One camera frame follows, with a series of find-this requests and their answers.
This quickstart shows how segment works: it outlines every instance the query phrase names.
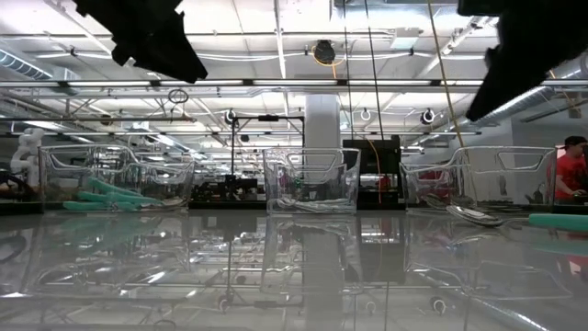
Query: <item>cable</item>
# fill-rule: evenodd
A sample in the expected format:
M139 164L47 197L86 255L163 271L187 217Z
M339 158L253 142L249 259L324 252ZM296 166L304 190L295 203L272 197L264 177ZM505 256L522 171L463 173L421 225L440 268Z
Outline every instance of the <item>cable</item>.
M371 26L369 25L368 0L364 0L364 4L366 5L367 35L369 36L369 50L371 52L372 58L371 66L374 72L374 87L376 87L376 104L378 105L379 134L381 136L382 142L384 142L384 126L382 125L382 114L381 109L379 107L378 72L376 71L376 59L374 58L374 41L371 37Z
M382 172L381 172L381 169L379 168L379 155L378 155L378 150L376 149L376 146L374 146L374 143L372 141L370 141L368 138L365 138L365 137L364 137L364 139L367 140L367 142L371 146L371 149L376 154L376 166L378 167L378 180L380 181L381 180L380 177L382 175ZM382 191L380 189L379 183L378 183L378 202L379 202L380 205L382 204Z
M347 38L347 7L345 6L346 1L343 1L343 21L344 21L344 34L345 34L345 58L349 59L349 39ZM351 102L351 85L349 79L351 74L349 73L349 61L345 64L347 71L347 97L349 98L349 126L351 127L351 141L355 139L354 128L353 128L353 103Z
M379 155L378 155L378 150L376 149L376 146L374 146L374 143L372 141L370 141L368 138L366 137L362 137L365 140L367 140L367 142L369 143L369 145L371 146L372 150L374 150L374 153L376 154L376 167L378 168L378 179L379 181L381 180L381 169L379 167ZM382 191L380 189L380 183L378 181L378 203L381 206L382 205ZM381 233L383 233L383 229L382 229L382 219L378 218L378 224L379 224L379 230ZM376 270L376 276L375 278L377 278L379 276L379 273L382 269L382 263L383 263L383 258L384 258L384 242L380 239L379 241L379 265L378 265L378 269Z
M431 19L431 28L433 29L433 36L435 37L435 49L437 52L437 58L439 59L439 67L441 68L441 76L443 78L443 83L444 83L444 87L445 87L445 94L447 97L447 104L449 105L449 112L451 114L451 120L453 121L453 125L455 126L456 133L458 134L459 145L461 147L465 147L465 144L463 143L463 138L461 137L461 131L459 130L458 119L456 119L456 112L453 109L453 104L451 103L451 96L449 95L449 86L447 85L447 75L445 73L445 66L443 65L443 58L441 55L441 47L439 46L439 38L437 37L437 29L435 27L435 19L433 18L433 5L431 4L431 0L426 0L426 2L427 2L427 6L429 7L429 18Z

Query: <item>ceiling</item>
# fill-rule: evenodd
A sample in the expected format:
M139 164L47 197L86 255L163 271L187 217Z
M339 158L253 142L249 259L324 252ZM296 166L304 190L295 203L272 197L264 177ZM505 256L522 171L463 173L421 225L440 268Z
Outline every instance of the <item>ceiling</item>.
M383 5L383 1L368 1L369 23L363 1L349 1L343 19L341 7L330 8L327 0L184 0L178 11L184 11L186 33L189 41L209 71L207 79L372 79L374 69L378 80L386 79L440 79L441 71L435 53L435 38L431 29L426 1L412 5ZM449 79L481 79L486 69L483 53L497 43L495 19L489 17L460 17L457 6L450 1L434 2L435 26L438 42L445 54L444 66ZM114 43L108 31L91 17L81 17L75 12L72 1L61 1L64 15L55 10L50 0L5 0L0 2L0 50L31 63L48 73L62 72L66 68L81 80L156 80L165 76L135 68L130 63L119 67L109 60L106 50ZM476 29L471 22L478 23ZM281 43L276 28L282 32ZM368 28L371 28L372 42ZM317 40L330 40L340 60L335 70L317 64L311 50ZM350 53L345 61L345 45ZM371 47L376 57L372 61ZM280 48L284 62L281 66ZM59 79L62 74L55 74ZM29 80L12 70L1 68L0 78L6 81ZM78 117L163 117L170 116L171 103L167 101L170 89L159 91L145 88L82 88L71 96L47 88L4 89L13 95L36 101L65 114L66 99L70 111L88 105L75 112ZM181 112L198 122L150 122L152 131L226 131L223 117L228 109L239 116L258 114L303 115L305 95L318 92L313 88L253 89L251 87L203 86L189 89L189 100L175 107L176 118ZM427 108L437 114L447 112L447 96L443 88L386 88L379 94L373 88L347 88L328 90L340 97L344 114L353 112L355 131L374 131L379 128L377 110L380 108L384 131L430 131L419 121ZM450 98L458 115L472 100L472 92L466 88L454 88ZM127 94L114 98L112 95ZM371 116L362 120L366 109ZM27 116L47 116L43 111L32 112L24 108ZM12 109L13 117L23 117ZM448 116L437 116L433 127L447 123ZM76 123L77 131L124 131L129 125L115 123L105 127L97 122ZM247 130L294 131L284 122L251 123ZM274 136L252 138L248 145L296 144L300 137ZM210 137L177 137L177 140L196 151L216 151L223 142ZM144 143L133 138L138 145Z

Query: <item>transparent container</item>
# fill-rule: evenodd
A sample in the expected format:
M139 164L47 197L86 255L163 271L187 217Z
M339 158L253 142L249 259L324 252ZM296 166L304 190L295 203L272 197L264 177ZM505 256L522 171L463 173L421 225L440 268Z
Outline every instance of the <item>transparent container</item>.
M360 151L337 148L264 150L267 212L356 212Z
M118 145L41 147L41 199L46 210L76 212L185 208L194 166L144 164Z
M578 281L570 272L572 253L552 249L573 242L549 229L516 221L487 229L441 211L412 211L408 220L406 269L427 282L457 285L480 299L526 301L570 298Z
M555 148L483 146L460 148L444 165L402 164L407 209L499 219L549 212L556 161Z
M262 292L338 296L362 290L354 216L267 217Z

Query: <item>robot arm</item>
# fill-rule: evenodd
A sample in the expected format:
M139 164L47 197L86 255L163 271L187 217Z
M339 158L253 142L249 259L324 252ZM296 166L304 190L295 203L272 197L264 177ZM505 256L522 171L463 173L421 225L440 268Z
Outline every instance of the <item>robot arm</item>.
M28 170L28 184L32 187L39 185L39 147L44 135L43 129L26 129L25 134L18 138L18 149L10 161L13 173ZM25 154L30 154L30 157L26 161L21 160Z

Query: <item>ceiling light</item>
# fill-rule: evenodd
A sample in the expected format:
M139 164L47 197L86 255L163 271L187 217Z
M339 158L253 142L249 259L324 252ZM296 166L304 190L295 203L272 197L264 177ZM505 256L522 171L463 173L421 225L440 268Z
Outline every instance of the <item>ceiling light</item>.
M227 110L227 111L224 113L224 122L225 122L225 123L227 123L227 124L231 125L231 123L232 123L232 119L234 119L234 118L235 118L235 113L234 113L234 111L232 111L232 108L231 108L231 109L229 109L229 110Z
M257 86L334 86L337 81L334 79L323 80L298 80L298 79L256 79L254 85Z
M147 73L147 75L157 78L158 80L162 80L162 77L157 73Z
M376 82L373 80L366 79L352 79L349 80L349 85L361 85L361 86L373 86ZM378 80L379 86L429 86L431 85L430 80L424 79L412 79L412 80Z
M174 143L174 141L173 141L173 140L171 140L171 139L170 139L170 138L168 138L168 137L165 137L165 136L164 136L164 135L162 135L162 134L159 134L159 135L157 136L157 140L158 140L160 143L164 143L164 144L166 144L166 145L168 145L168 146L170 146L170 147L172 147L172 146L174 146L174 145L175 145L175 143Z
M149 81L88 81L69 82L70 87L127 87L127 86L151 86Z
M428 108L426 111L421 113L421 123L423 125L430 125L435 120L435 113Z
M61 57L68 57L71 56L69 52L62 52L62 53L52 53L52 54L42 54L35 56L37 59L57 59Z
M364 108L364 111L361 112L361 119L362 120L370 120L371 119L371 114L369 113L369 111Z
M72 136L72 138L78 142L81 142L81 143L94 143L91 140L83 138L83 137Z
M39 128L47 129L47 130L57 131L57 130L62 129L61 125L57 125L55 123L46 122L46 121L42 121L42 120L26 120L24 123L28 124L28 125L36 126Z
M154 274L153 276L151 276L151 279L148 280L147 282L149 284L156 282L157 280L160 280L163 276L165 276L165 272L158 272L156 274Z

